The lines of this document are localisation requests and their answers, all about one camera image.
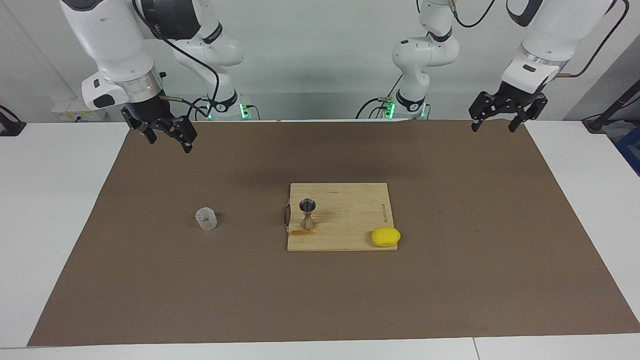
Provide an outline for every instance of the brown table surface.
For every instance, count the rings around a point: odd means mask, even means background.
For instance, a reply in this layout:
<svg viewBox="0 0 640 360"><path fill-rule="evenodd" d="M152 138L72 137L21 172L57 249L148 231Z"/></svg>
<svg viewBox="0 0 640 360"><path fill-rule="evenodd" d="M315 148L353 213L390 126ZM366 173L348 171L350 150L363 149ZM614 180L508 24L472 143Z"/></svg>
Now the brown table surface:
<svg viewBox="0 0 640 360"><path fill-rule="evenodd" d="M29 346L640 332L526 129L469 125L129 133ZM388 183L399 250L287 252L294 182Z"/></svg>

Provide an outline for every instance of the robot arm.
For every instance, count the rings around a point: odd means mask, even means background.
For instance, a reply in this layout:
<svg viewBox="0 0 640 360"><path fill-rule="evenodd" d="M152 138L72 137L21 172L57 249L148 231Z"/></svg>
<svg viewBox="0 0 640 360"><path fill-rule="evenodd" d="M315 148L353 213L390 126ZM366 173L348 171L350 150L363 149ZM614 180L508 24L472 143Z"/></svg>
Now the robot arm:
<svg viewBox="0 0 640 360"><path fill-rule="evenodd" d="M176 48L207 65L235 65L242 60L236 41L223 32L212 12L212 0L60 0L63 12L76 37L98 65L98 73L83 81L87 106L97 110L125 104L122 115L129 127L143 133L150 143L154 130L178 140L185 152L197 133L186 116L172 115L163 82L154 61L145 49L143 36L131 5L162 39L178 40ZM216 113L241 114L239 96L223 69L219 74L177 51L180 62L194 70L203 81ZM217 94L224 98L218 102ZM223 110L220 104L229 104Z"/></svg>
<svg viewBox="0 0 640 360"><path fill-rule="evenodd" d="M516 113L511 132L538 118L547 98L542 93L569 62L580 42L595 28L615 0L526 0L520 15L509 16L528 29L518 53L502 74L498 92L481 92L469 108L477 131L482 121L500 113Z"/></svg>
<svg viewBox="0 0 640 360"><path fill-rule="evenodd" d="M179 6L177 0L136 0L142 15L156 31L165 37L177 40L173 44L176 60L191 69L204 82L207 98L215 120L242 120L246 113L241 96L236 92L231 77L224 67L238 65L244 57L239 42L218 21L213 0L193 0L193 11L188 16L178 16L175 9L189 10L190 6ZM200 62L215 70L212 72Z"/></svg>
<svg viewBox="0 0 640 360"><path fill-rule="evenodd" d="M402 40L394 46L393 61L403 74L396 93L397 116L418 117L430 82L424 69L450 64L458 57L460 46L452 35L452 22L447 0L424 0L420 23L427 36Z"/></svg>

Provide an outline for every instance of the black cable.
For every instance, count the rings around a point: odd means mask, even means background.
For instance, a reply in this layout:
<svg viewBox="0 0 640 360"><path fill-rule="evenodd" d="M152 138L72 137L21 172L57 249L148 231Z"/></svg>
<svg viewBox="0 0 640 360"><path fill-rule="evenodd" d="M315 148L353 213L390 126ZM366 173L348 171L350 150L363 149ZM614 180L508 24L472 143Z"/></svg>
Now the black cable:
<svg viewBox="0 0 640 360"><path fill-rule="evenodd" d="M185 100L185 99L181 99L181 100L180 100L180 102L181 102L181 103L183 103L183 104L187 104L187 105L189 105L189 107L190 107L191 109L194 109L195 111L197 111L197 112L198 112L199 114L201 114L202 116L204 116L204 117L208 117L208 115L207 115L204 111L202 111L202 108L199 108L199 107L198 107L196 104L194 104L193 102L189 102L189 101L187 101L187 100Z"/></svg>
<svg viewBox="0 0 640 360"><path fill-rule="evenodd" d="M198 63L198 64L200 64L202 66L204 66L207 70L211 71L214 74L214 76L216 77L216 88L213 91L213 96L211 97L211 100L215 102L216 101L216 96L218 96L218 89L220 88L220 76L218 75L218 72L216 72L208 64L206 64L206 63L194 58L193 56L191 56L190 54L188 54L187 52L185 52L181 48L177 47L174 43L170 42L166 37L164 37L164 35L160 34L153 26L151 26L151 24L149 24L149 22L145 19L144 16L142 16L142 13L140 12L140 9L138 8L138 4L136 3L136 0L131 0L131 3L133 4L133 8L134 8L134 10L136 10L136 14L138 14L138 17L140 18L140 20L142 20L142 22L145 23L145 25L149 28L149 30L151 30L151 33L156 38L162 40L163 42L165 42L167 45L172 47L174 50L176 50L180 54L183 54L184 56L188 57L189 59L195 61L196 63Z"/></svg>
<svg viewBox="0 0 640 360"><path fill-rule="evenodd" d="M258 113L258 120L262 121L262 118L260 117L260 110L258 109L258 107L256 105L247 105L246 107L248 109L255 109L255 112Z"/></svg>
<svg viewBox="0 0 640 360"><path fill-rule="evenodd" d="M493 7L494 3L495 3L495 0L491 0L491 2L489 3L489 6L484 11L484 14L482 14L482 17L480 17L480 19L478 21L476 21L475 23L473 23L471 25L464 24L464 23L462 23L462 21L460 21L460 19L458 18L458 11L457 10L455 12L453 12L453 17L456 18L456 21L458 22L458 24L460 24L460 26L462 26L463 28L467 28L467 29L474 28L478 24L480 24L482 22L482 20L484 20L484 18L486 17L486 14L489 13L489 11Z"/></svg>
<svg viewBox="0 0 640 360"><path fill-rule="evenodd" d="M206 106L198 106L198 109L208 110L208 111L207 111L207 113L206 113L206 115L207 115L207 116L206 116L206 118L207 118L207 119L209 119L209 115L211 114L211 109L212 109L211 107L208 107L208 108L207 108ZM196 115L194 116L194 119L195 119L196 121L198 121L198 114L201 114L201 113L202 113L202 112L200 112L200 113L199 113L199 112L196 112L196 113L195 113Z"/></svg>
<svg viewBox="0 0 640 360"><path fill-rule="evenodd" d="M400 83L400 80L402 79L402 75L400 75L400 77L398 78L398 80L396 81L396 83L394 84L394 87L391 88L391 90L389 90L389 94L387 94L387 97L390 97L391 94L393 94L394 90L396 89L396 86L398 86L398 84ZM378 113L376 114L376 119L380 116L380 110L378 110Z"/></svg>
<svg viewBox="0 0 640 360"><path fill-rule="evenodd" d="M360 117L360 114L364 111L364 109L372 102L376 102L376 101L380 101L377 97L374 97L373 99L367 101L364 103L364 105L362 105L362 107L360 108L360 110L358 111L358 115L356 115L356 119Z"/></svg>
<svg viewBox="0 0 640 360"><path fill-rule="evenodd" d="M384 107L384 106L380 106L380 107L378 107L378 108L375 108L375 109L371 110L371 113L369 114L369 119L371 119L371 117L373 116L373 112L374 112L374 111L376 111L376 110L377 110L377 111L378 111L378 115L379 115L379 114L380 114L380 110L384 110L384 109L386 109L386 107Z"/></svg>
<svg viewBox="0 0 640 360"><path fill-rule="evenodd" d="M620 19L618 19L618 22L613 26L613 28L611 28L610 32L607 34L604 40L602 40L600 46L598 46L598 49L596 49L595 53L593 53L593 55L591 56L591 59L589 59L589 61L587 62L587 65L584 66L584 69L577 74L560 74L559 78L577 78L578 76L584 74L585 71L587 71L587 69L591 66L591 63L593 63L593 60L596 58L596 56L598 56L600 50L602 50L602 47L607 43L607 41L609 41L611 35L613 35L618 26L620 26L622 21L625 20L625 17L627 17L630 8L629 0L622 0L622 2L625 3L625 11L620 16Z"/></svg>
<svg viewBox="0 0 640 360"><path fill-rule="evenodd" d="M207 109L207 117L209 117L209 115L211 115L211 112L213 111L213 106L209 104L208 106L201 106L200 109Z"/></svg>
<svg viewBox="0 0 640 360"><path fill-rule="evenodd" d="M15 120L17 120L17 122L22 122L20 120L20 118L18 118L18 116L16 114L13 113L13 111L5 108L4 106L0 105L0 109L4 110L4 112L6 112L7 114L11 115L13 118L15 118Z"/></svg>
<svg viewBox="0 0 640 360"><path fill-rule="evenodd" d="M636 97L633 101L630 101L630 102L628 102L628 103L624 104L623 106L620 106L620 109L618 109L618 111L620 111L620 110L622 110L622 109L624 109L624 108L626 108L626 107L628 107L628 106L633 105L633 103L634 103L634 102L636 102L636 101L638 101L638 100L640 100L640 96ZM596 114L596 115L592 115L592 116L586 117L586 118L584 118L584 119L582 119L582 120L580 120L580 121L589 120L589 119L591 119L591 118L593 118L593 117L599 117L599 116L600 116L600 115L602 115L602 114L604 114L604 113L599 113L599 114Z"/></svg>
<svg viewBox="0 0 640 360"><path fill-rule="evenodd" d="M200 101L202 101L202 98L201 98L201 97L199 97L199 98L195 99L195 100L193 101L193 104L194 104L194 105L197 105ZM191 117L191 112L192 112L192 111L193 111L193 108L192 108L192 107L189 107L189 111L187 111L187 119Z"/></svg>

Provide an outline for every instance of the electrical outlet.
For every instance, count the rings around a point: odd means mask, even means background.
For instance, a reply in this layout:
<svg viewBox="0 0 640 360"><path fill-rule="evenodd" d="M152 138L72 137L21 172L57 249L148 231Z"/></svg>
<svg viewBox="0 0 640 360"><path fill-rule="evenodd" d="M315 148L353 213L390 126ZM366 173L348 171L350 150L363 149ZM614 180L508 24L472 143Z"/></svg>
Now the electrical outlet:
<svg viewBox="0 0 640 360"><path fill-rule="evenodd" d="M62 122L103 121L107 111L91 110L81 101L59 102L51 110Z"/></svg>

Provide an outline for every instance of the lemon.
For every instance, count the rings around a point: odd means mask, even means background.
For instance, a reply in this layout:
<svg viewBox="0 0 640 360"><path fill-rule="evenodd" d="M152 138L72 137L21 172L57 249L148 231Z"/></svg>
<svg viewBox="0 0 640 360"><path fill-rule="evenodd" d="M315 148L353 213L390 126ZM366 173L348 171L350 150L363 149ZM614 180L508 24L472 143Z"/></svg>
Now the lemon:
<svg viewBox="0 0 640 360"><path fill-rule="evenodd" d="M371 234L371 240L376 246L391 247L400 241L400 232L393 227L381 227Z"/></svg>

